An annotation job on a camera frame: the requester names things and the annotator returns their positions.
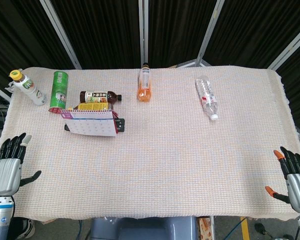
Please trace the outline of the right robot hand, orange fingertips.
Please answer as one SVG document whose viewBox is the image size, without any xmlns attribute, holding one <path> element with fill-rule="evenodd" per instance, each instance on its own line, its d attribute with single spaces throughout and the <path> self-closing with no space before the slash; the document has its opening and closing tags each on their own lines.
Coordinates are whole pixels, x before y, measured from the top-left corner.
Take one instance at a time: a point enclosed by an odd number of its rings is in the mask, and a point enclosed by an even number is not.
<svg viewBox="0 0 300 240">
<path fill-rule="evenodd" d="M 280 151 L 274 150 L 287 187 L 287 195 L 274 191 L 266 186 L 266 192 L 274 199 L 291 205 L 292 209 L 300 213 L 300 154 L 293 153 L 283 146 Z"/>
</svg>

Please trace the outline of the left robot hand, black fingers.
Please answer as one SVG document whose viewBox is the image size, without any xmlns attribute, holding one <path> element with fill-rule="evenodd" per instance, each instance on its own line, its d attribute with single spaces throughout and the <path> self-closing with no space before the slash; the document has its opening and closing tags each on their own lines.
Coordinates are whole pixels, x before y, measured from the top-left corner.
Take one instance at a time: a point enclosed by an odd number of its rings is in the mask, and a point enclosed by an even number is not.
<svg viewBox="0 0 300 240">
<path fill-rule="evenodd" d="M 42 172 L 22 178 L 26 150 L 32 136 L 25 132 L 6 139 L 0 147 L 0 197 L 13 196 L 20 187 L 37 180 Z"/>
</svg>

